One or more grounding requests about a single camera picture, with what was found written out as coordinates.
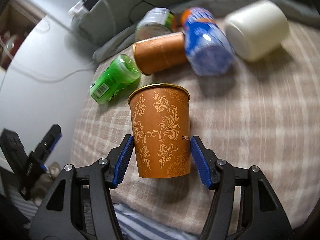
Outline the ornate orange paper cup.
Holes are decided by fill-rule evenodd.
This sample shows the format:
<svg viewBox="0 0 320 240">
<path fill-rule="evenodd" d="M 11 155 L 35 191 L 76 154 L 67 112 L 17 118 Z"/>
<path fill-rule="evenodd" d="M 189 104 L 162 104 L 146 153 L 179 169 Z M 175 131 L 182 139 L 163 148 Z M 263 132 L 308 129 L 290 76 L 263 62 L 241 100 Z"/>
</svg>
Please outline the ornate orange paper cup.
<svg viewBox="0 0 320 240">
<path fill-rule="evenodd" d="M 135 90 L 128 100 L 139 176 L 164 179 L 190 173 L 188 91 L 156 83 Z"/>
</svg>

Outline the lying orange paper cup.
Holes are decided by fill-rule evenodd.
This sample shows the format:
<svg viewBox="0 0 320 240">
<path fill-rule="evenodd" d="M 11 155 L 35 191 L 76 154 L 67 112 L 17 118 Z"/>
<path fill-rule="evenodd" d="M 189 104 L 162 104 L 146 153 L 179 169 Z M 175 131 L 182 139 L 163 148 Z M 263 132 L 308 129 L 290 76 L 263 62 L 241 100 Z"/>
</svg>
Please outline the lying orange paper cup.
<svg viewBox="0 0 320 240">
<path fill-rule="evenodd" d="M 133 57 L 144 75 L 151 75 L 188 62 L 184 34 L 172 33 L 134 43 Z"/>
</svg>

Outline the blue striped cloth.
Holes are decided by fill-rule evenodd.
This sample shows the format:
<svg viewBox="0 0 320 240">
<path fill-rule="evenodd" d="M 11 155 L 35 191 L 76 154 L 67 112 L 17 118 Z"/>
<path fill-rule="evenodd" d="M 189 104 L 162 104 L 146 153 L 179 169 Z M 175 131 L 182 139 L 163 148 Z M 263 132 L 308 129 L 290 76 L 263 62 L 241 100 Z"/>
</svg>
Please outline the blue striped cloth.
<svg viewBox="0 0 320 240">
<path fill-rule="evenodd" d="M 157 223 L 127 205 L 114 203 L 113 207 L 125 239 L 199 239 L 199 235 Z"/>
</svg>

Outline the beige plaid blanket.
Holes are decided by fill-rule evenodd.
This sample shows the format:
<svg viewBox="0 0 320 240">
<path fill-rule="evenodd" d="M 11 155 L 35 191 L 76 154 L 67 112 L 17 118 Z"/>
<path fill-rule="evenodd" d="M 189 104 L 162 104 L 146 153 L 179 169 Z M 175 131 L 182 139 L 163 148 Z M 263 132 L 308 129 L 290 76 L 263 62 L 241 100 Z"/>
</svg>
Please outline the beige plaid blanket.
<svg viewBox="0 0 320 240">
<path fill-rule="evenodd" d="M 190 93 L 191 135 L 230 164 L 259 166 L 292 228 L 301 226 L 319 200 L 319 29 L 290 22 L 282 47 L 259 62 L 236 57 L 229 72 L 199 77 L 189 64 L 142 76 Z M 109 105 L 87 94 L 76 124 L 71 163 L 91 165 L 132 133 L 128 93 Z M 135 153 L 112 199 L 162 224 L 200 234 L 213 191 L 191 174 L 173 179 L 138 175 Z"/>
</svg>

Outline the green plastic bottle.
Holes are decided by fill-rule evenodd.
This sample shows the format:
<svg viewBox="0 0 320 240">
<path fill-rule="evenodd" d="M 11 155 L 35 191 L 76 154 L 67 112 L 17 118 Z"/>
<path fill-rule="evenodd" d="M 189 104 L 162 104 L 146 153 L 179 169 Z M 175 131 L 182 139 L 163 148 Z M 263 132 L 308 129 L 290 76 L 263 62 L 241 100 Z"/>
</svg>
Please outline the green plastic bottle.
<svg viewBox="0 0 320 240">
<path fill-rule="evenodd" d="M 120 54 L 109 67 L 91 84 L 90 97 L 98 104 L 111 101 L 124 88 L 135 83 L 141 76 L 135 61 Z"/>
</svg>

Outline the white power strip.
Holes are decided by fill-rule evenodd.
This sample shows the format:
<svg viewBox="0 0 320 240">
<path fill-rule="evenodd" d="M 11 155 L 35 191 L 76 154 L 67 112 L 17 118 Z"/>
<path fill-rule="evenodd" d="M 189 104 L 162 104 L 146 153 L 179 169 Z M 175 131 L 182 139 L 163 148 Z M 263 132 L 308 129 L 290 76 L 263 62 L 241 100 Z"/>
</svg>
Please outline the white power strip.
<svg viewBox="0 0 320 240">
<path fill-rule="evenodd" d="M 80 0 L 68 12 L 69 17 L 77 18 L 86 16 L 99 0 Z"/>
</svg>

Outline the rolled grey blanket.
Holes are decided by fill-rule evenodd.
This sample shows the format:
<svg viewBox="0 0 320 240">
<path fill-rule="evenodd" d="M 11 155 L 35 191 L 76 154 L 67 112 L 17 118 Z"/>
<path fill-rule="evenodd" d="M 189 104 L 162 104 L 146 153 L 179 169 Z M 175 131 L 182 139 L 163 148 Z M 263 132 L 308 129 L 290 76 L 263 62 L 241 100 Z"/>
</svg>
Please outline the rolled grey blanket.
<svg viewBox="0 0 320 240">
<path fill-rule="evenodd" d="M 229 13 L 259 0 L 191 0 L 171 7 L 171 11 L 180 15 L 189 7 L 204 7 L 209 10 L 215 18 L 223 18 Z M 314 5 L 306 5 L 294 0 L 269 0 L 276 4 L 285 16 L 291 20 L 304 25 L 319 28 L 319 12 Z M 136 25 L 124 29 L 115 37 L 106 42 L 93 54 L 93 60 L 101 63 L 116 55 L 134 43 L 134 31 Z"/>
</svg>

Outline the clear jar green label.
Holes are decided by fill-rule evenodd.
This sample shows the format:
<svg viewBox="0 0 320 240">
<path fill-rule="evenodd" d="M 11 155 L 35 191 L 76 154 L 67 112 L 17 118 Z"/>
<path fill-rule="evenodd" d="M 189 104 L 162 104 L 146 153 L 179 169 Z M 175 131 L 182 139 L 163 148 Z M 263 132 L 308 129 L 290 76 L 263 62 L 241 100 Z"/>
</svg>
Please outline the clear jar green label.
<svg viewBox="0 0 320 240">
<path fill-rule="evenodd" d="M 137 24 L 135 41 L 172 33 L 175 15 L 167 8 L 153 8 Z"/>
</svg>

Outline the blue orange plastic bottle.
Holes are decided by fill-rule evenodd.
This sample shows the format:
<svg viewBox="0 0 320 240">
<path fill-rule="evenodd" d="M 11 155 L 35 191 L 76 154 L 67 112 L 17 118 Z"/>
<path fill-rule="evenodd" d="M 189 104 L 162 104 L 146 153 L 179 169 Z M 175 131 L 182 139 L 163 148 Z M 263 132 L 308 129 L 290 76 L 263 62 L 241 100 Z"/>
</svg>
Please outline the blue orange plastic bottle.
<svg viewBox="0 0 320 240">
<path fill-rule="evenodd" d="M 217 26 L 214 16 L 202 7 L 181 15 L 186 57 L 198 76 L 225 74 L 234 61 L 234 50 Z"/>
</svg>

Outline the white plastic jar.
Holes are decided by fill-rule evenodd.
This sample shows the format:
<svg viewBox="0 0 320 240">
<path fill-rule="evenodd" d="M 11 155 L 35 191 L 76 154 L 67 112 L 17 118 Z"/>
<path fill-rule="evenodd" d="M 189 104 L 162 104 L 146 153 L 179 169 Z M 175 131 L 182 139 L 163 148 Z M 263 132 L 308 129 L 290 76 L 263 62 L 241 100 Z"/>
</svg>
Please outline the white plastic jar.
<svg viewBox="0 0 320 240">
<path fill-rule="evenodd" d="M 269 0 L 259 0 L 225 17 L 225 35 L 244 60 L 255 62 L 281 45 L 290 33 L 282 10 Z"/>
</svg>

